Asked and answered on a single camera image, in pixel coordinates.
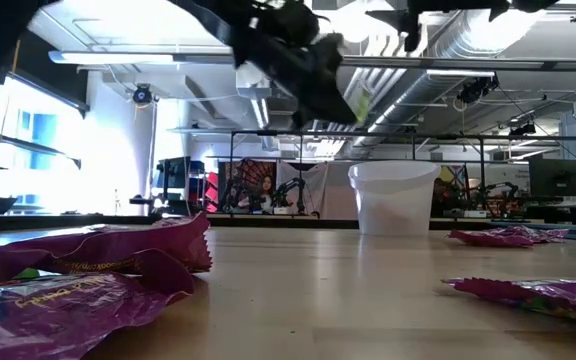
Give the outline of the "black background monitor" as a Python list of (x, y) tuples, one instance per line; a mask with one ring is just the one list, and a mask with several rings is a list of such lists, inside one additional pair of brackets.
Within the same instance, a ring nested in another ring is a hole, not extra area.
[(156, 166), (156, 187), (163, 188), (164, 182), (167, 182), (168, 188), (184, 188), (186, 186), (186, 172), (190, 163), (189, 157), (159, 160)]
[(531, 159), (528, 165), (532, 196), (576, 196), (576, 160)]

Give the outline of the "white plastic halloween bucket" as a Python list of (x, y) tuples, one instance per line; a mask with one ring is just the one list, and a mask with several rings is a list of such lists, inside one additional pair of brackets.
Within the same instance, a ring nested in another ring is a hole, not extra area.
[(360, 233), (425, 237), (429, 233), (434, 181), (441, 167), (425, 161), (374, 161), (348, 170)]

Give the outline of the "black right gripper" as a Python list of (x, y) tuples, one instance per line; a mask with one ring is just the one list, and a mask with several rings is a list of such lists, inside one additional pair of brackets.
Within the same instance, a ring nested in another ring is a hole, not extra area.
[(493, 21), (510, 8), (507, 0), (407, 0), (407, 10), (371, 10), (366, 14), (405, 33), (404, 50), (415, 51), (421, 41), (419, 14), (423, 12), (443, 12), (453, 10), (488, 9), (489, 20)]

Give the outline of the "white hanging cloth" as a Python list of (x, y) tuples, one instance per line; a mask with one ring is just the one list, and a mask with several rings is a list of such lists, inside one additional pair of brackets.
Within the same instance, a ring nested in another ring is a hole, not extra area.
[(316, 215), (322, 212), (328, 175), (327, 163), (289, 163), (281, 161), (277, 164), (276, 191), (286, 188), (295, 178), (304, 182), (303, 189), (298, 185), (286, 193), (286, 201), (290, 204), (293, 214), (299, 213), (298, 200), (302, 199), (303, 214)]

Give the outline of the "purple Skittles candy pack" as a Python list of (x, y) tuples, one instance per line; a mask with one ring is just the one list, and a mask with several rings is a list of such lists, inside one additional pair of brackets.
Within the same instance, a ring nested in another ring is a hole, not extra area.
[(191, 272), (212, 267), (205, 232), (210, 223), (193, 218), (163, 218), (145, 228), (92, 227), (80, 233), (51, 235), (0, 246), (0, 281), (27, 268), (53, 273), (105, 272), (137, 274), (134, 257), (156, 250)]
[(526, 226), (513, 226), (506, 231), (511, 236), (533, 244), (563, 242), (569, 233), (568, 229), (539, 229)]
[(112, 332), (152, 322), (195, 290), (188, 269), (159, 252), (137, 271), (0, 279), (0, 360), (80, 360)]
[(484, 300), (576, 321), (576, 280), (453, 278), (443, 283)]
[(523, 227), (505, 227), (481, 231), (452, 230), (448, 237), (479, 247), (531, 248), (540, 242)]

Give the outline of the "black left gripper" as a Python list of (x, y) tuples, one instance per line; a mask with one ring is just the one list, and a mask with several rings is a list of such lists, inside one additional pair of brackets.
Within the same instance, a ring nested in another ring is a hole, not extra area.
[(169, 0), (231, 48), (234, 66), (255, 65), (297, 100), (292, 129), (314, 120), (355, 125), (357, 116), (338, 87), (344, 60), (339, 33), (320, 32), (319, 16), (304, 0)]

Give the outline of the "printed picture banner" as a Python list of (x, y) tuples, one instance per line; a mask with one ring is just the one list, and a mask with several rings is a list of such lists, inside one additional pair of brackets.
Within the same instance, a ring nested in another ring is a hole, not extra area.
[(244, 158), (218, 165), (218, 210), (223, 213), (272, 214), (276, 163)]

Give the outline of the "background black pipe frame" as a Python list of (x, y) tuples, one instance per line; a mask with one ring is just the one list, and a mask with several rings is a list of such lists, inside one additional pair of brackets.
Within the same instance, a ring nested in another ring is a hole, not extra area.
[(568, 153), (576, 159), (575, 153), (570, 147), (567, 146), (569, 142), (576, 142), (576, 136), (554, 136), (554, 135), (486, 135), (486, 134), (463, 134), (463, 133), (386, 133), (386, 132), (355, 132), (355, 131), (289, 131), (289, 130), (233, 130), (230, 132), (230, 145), (228, 161), (234, 161), (235, 139), (238, 136), (254, 135), (258, 138), (268, 138), (270, 140), (278, 137), (292, 137), (299, 140), (298, 146), (298, 161), (303, 161), (304, 140), (306, 138), (311, 140), (320, 140), (324, 145), (332, 146), (335, 141), (340, 141), (343, 146), (348, 145), (350, 151), (357, 152), (357, 155), (350, 154), (348, 156), (338, 156), (336, 154), (327, 155), (327, 161), (360, 161), (365, 159), (370, 161), (372, 156), (370, 152), (375, 147), (367, 143), (369, 138), (381, 139), (383, 141), (388, 139), (398, 139), (406, 141), (411, 146), (411, 156), (413, 160), (417, 159), (417, 152), (423, 148), (427, 143), (435, 141), (442, 145), (444, 143), (468, 145), (472, 147), (475, 152), (479, 154), (479, 158), (475, 163), (480, 167), (480, 185), (479, 193), (483, 194), (487, 186), (485, 177), (485, 165), (488, 161), (485, 159), (485, 146), (488, 140), (490, 141), (505, 141), (507, 148), (512, 150), (522, 145), (530, 145), (538, 142), (554, 142), (564, 152)]

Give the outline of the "silver overhead rig bar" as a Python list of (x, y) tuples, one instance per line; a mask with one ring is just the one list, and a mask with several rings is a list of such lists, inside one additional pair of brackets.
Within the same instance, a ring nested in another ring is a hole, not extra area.
[[(233, 56), (227, 53), (202, 54), (49, 51), (48, 57), (56, 64), (74, 65), (168, 63), (231, 64), (233, 62)], [(346, 56), (341, 65), (345, 67), (361, 68), (576, 73), (576, 59), (418, 58), (351, 55)]]

